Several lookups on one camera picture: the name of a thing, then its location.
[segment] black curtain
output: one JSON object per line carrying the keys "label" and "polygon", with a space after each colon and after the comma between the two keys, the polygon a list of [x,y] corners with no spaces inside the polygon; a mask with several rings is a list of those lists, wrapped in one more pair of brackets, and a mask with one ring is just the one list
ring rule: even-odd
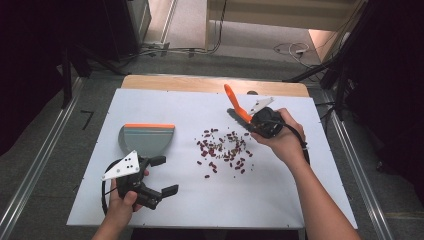
{"label": "black curtain", "polygon": [[54,1],[0,1],[0,154],[63,86]]}
{"label": "black curtain", "polygon": [[346,103],[382,143],[377,155],[424,204],[424,15],[416,1],[370,1],[378,10],[350,54],[357,87]]}

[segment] dustpan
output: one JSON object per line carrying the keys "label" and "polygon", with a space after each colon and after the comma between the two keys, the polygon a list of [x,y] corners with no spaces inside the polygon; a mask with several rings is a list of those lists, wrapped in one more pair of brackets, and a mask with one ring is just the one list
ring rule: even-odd
{"label": "dustpan", "polygon": [[174,129],[173,124],[127,123],[119,132],[119,145],[125,153],[136,150],[142,157],[163,155]]}

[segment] white tabletop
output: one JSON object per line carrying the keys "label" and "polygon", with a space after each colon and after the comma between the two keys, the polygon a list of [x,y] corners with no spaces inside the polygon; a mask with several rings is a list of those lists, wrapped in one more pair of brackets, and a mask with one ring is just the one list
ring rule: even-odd
{"label": "white tabletop", "polygon": [[[249,109],[256,100],[269,96],[237,95],[240,105]],[[343,213],[357,228],[318,113],[311,98],[273,96],[269,107],[286,107],[305,130],[311,166]],[[222,93],[171,92],[118,89],[106,116],[98,142],[82,179],[68,219],[68,225],[98,226],[101,208],[101,176],[107,166],[126,153],[118,144],[125,123],[175,124],[173,139],[164,155],[167,163],[149,168],[146,186],[160,191],[179,184],[175,196],[165,198],[156,210],[142,208],[134,213],[131,226],[166,228],[254,228],[300,229],[304,227],[293,177],[272,151],[256,143],[226,110],[232,107]],[[234,170],[229,162],[200,154],[198,140],[204,130],[214,132],[215,141],[235,131],[243,135],[246,150],[245,172]],[[212,172],[208,163],[217,165]]]}

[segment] metal rail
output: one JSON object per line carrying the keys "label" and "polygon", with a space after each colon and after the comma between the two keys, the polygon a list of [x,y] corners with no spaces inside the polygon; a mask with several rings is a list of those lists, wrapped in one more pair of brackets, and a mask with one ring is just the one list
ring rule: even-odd
{"label": "metal rail", "polygon": [[65,125],[75,107],[75,104],[78,101],[83,85],[84,84],[82,79],[77,78],[72,90],[74,97],[71,99],[68,106],[60,111],[46,140],[41,146],[40,151],[38,152],[31,167],[25,175],[24,180],[15,192],[14,196],[11,198],[1,218],[0,239],[7,240],[12,233],[12,230],[15,227],[19,216],[21,215],[26,203],[28,202],[32,190],[37,184],[37,181],[50,158],[50,154],[52,153],[60,135],[62,134],[62,130],[65,128]]}
{"label": "metal rail", "polygon": [[[333,97],[326,91],[323,91],[323,95],[324,101],[334,101]],[[368,214],[370,215],[378,239],[394,239],[390,231],[390,227],[384,216],[384,213],[381,210],[380,203],[378,202],[377,197],[374,194],[374,191],[372,190],[371,184],[362,168],[361,162],[359,161],[355,148],[353,147],[352,141],[350,140],[350,137],[347,133],[344,122],[340,122],[334,112],[332,113],[331,118],[333,120],[340,141],[343,145],[347,160],[349,162],[350,168],[352,169],[356,183],[358,184],[359,191],[361,192],[362,199],[364,200],[365,206],[367,207]]]}

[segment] floor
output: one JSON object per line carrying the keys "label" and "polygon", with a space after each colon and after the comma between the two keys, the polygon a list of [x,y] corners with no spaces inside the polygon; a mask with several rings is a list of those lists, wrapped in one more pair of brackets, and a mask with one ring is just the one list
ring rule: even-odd
{"label": "floor", "polygon": [[[173,1],[160,2],[166,9],[172,6]],[[201,16],[199,10],[201,6],[196,5],[202,4],[199,2],[201,1],[176,1],[175,12],[170,15],[172,21],[169,23],[169,31],[165,35],[163,31],[157,31],[160,34],[150,35],[150,43],[163,44],[161,38],[165,36],[163,41],[170,42],[170,47],[202,47],[204,34],[199,34],[200,30],[187,30],[189,22],[187,17]],[[276,30],[272,27],[262,29],[255,25],[243,24],[238,26],[239,28],[236,24],[224,23],[222,43],[214,56],[189,58],[178,53],[170,53],[165,57],[141,56],[125,66],[125,70],[134,74],[225,76],[280,81],[294,77],[307,69],[289,54],[287,45],[281,45],[279,52],[274,51],[274,47],[278,44],[290,46],[291,43],[302,42],[309,45],[311,40],[307,31],[284,28]],[[228,34],[230,31],[237,34],[230,35]],[[254,35],[255,31],[260,32],[259,36]],[[245,38],[248,41],[240,44],[239,39]],[[307,65],[319,64],[318,57],[313,51],[302,56],[301,60]],[[95,227],[67,227],[66,220],[114,90],[119,88],[123,77],[113,75],[95,63],[92,66],[96,69],[93,75],[89,79],[77,80],[74,85],[78,87],[80,81],[80,89],[75,89],[77,90],[75,92],[79,92],[75,96],[75,105],[69,109],[67,123],[59,129],[61,134],[55,139],[53,148],[45,152],[47,161],[41,167],[44,170],[33,180],[36,182],[35,186],[27,189],[31,193],[30,197],[20,202],[22,209],[15,213],[19,217],[16,219],[17,222],[13,223],[13,230],[7,233],[10,234],[9,239],[87,239],[96,230]],[[324,92],[319,88],[317,81],[320,77],[318,74],[304,81],[316,103],[328,101],[327,97],[332,95],[331,91]],[[59,93],[28,126],[15,146],[0,156],[1,211],[11,206],[10,200],[16,196],[18,189],[27,187],[21,183],[27,176],[31,164],[39,158],[40,149],[45,147],[44,141],[49,136],[50,129],[55,126],[58,116],[63,114],[60,110],[61,99],[62,94]],[[323,115],[327,108],[317,107],[317,111]],[[84,128],[89,112],[94,114],[91,123]],[[347,157],[347,147],[341,141],[338,129],[340,123],[337,123],[337,118],[332,116],[327,125],[323,122],[323,127],[328,127],[328,141],[358,222],[360,235],[364,239],[424,239],[424,209],[414,195],[411,185],[399,176],[375,170],[378,159],[369,142],[366,129],[355,122],[351,113],[345,114],[346,120],[342,125],[349,133],[356,157],[371,183],[372,193],[378,200],[377,203],[386,221],[382,224],[387,223],[390,232],[389,235],[381,235],[375,228],[376,225],[371,220],[369,208],[364,200],[364,193],[358,187],[358,181]],[[0,234],[4,234],[4,229],[2,220]],[[127,230],[121,239],[130,239],[130,235],[131,230]]]}

